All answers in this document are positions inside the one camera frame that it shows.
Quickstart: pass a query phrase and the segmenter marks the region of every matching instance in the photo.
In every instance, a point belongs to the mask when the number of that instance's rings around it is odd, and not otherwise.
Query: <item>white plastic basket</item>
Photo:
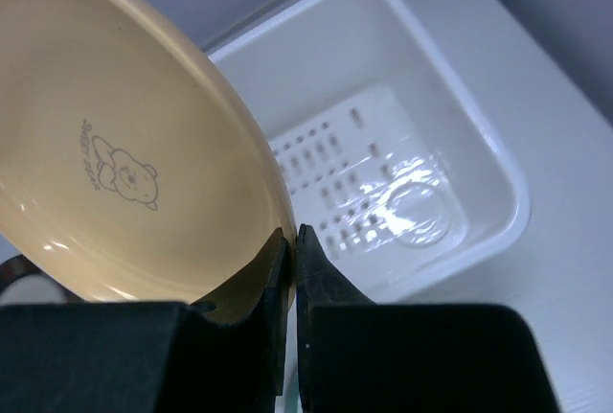
[[[529,217],[495,130],[401,0],[303,0],[212,54],[299,223],[394,301],[502,251]]]

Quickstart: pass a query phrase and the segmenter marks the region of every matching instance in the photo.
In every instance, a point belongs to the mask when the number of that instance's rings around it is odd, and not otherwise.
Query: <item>bear illustration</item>
[[[157,171],[141,164],[124,149],[111,147],[102,137],[92,137],[98,157],[98,181],[108,191],[157,210]]]

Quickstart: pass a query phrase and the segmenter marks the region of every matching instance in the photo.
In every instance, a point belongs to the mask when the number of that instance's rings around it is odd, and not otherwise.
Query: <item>black object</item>
[[[558,412],[516,313],[375,305],[308,226],[296,252],[276,231],[193,306],[0,309],[0,412],[271,412],[283,387],[293,274],[305,410]]]

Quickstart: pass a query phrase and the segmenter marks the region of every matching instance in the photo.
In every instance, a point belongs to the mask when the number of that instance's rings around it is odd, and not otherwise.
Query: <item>white countertop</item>
[[[613,128],[496,0],[406,0],[528,177],[506,253],[408,301],[507,304],[566,412],[613,411]],[[0,238],[0,261],[14,254]]]

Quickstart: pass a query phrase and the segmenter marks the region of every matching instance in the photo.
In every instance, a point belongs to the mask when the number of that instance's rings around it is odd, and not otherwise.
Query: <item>yellow plate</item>
[[[142,0],[0,0],[0,231],[87,300],[191,302],[295,227],[260,128]]]

